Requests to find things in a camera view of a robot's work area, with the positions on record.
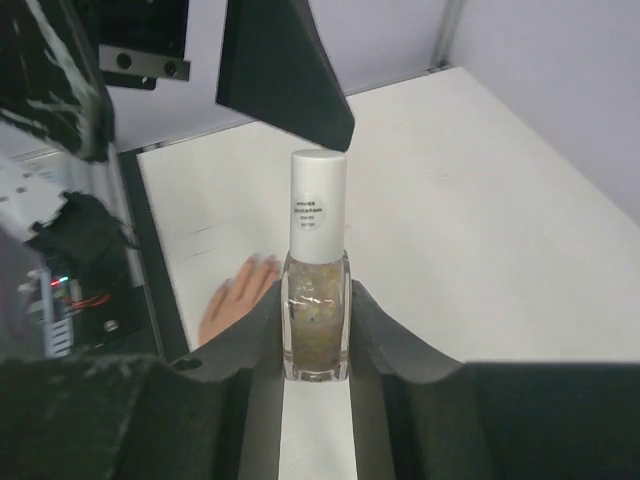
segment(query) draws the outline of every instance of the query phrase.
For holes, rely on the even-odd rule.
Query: clear glass bottle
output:
[[[345,183],[343,153],[293,153],[291,236],[281,288],[289,380],[347,378],[351,272],[344,250]]]

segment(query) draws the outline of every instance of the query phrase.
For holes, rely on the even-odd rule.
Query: nail polish bottle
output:
[[[285,376],[325,382],[347,378],[351,272],[344,250],[344,153],[291,156],[289,254],[282,275]]]

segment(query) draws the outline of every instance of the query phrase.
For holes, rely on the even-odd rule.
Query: white table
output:
[[[640,228],[463,69],[350,99],[354,277],[460,359],[640,359]],[[252,123],[141,155],[190,345],[215,287],[287,251],[289,156]],[[287,383],[285,480],[356,478],[348,384]]]

